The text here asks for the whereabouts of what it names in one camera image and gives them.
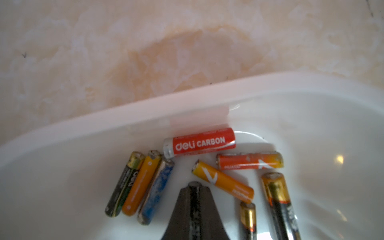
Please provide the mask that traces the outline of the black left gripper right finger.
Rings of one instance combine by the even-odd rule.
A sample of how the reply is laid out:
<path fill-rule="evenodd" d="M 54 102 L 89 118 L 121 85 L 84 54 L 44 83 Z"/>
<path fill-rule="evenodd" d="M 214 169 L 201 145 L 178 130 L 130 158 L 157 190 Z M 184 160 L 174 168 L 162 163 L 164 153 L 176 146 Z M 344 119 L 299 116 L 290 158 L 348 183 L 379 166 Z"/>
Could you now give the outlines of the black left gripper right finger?
<path fill-rule="evenodd" d="M 210 188 L 200 186 L 198 212 L 201 240 L 229 240 Z"/>

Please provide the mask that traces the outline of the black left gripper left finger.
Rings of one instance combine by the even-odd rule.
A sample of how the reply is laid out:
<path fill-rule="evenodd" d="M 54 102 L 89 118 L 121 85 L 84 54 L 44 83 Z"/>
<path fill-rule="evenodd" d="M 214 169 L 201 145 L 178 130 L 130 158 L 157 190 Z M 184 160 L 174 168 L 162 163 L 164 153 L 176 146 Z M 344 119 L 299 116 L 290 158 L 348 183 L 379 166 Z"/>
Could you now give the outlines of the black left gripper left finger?
<path fill-rule="evenodd" d="M 191 188 L 182 188 L 162 240 L 190 239 Z"/>

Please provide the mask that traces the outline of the dark battery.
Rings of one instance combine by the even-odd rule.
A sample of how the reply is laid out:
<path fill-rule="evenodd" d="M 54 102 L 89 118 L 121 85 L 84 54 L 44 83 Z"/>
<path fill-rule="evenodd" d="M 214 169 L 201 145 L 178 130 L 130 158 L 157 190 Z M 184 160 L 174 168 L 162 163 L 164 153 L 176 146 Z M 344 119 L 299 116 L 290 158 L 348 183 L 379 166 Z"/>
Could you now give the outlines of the dark battery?
<path fill-rule="evenodd" d="M 190 182 L 190 240 L 201 239 L 200 188 L 201 183 Z"/>

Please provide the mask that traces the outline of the black copper duracell battery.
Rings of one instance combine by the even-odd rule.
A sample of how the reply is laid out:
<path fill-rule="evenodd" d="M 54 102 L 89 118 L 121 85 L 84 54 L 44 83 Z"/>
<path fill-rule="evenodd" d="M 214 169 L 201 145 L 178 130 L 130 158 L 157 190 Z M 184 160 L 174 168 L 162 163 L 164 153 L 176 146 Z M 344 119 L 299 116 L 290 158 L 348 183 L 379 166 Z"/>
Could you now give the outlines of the black copper duracell battery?
<path fill-rule="evenodd" d="M 301 235 L 285 177 L 268 172 L 261 180 L 278 240 L 300 240 Z"/>

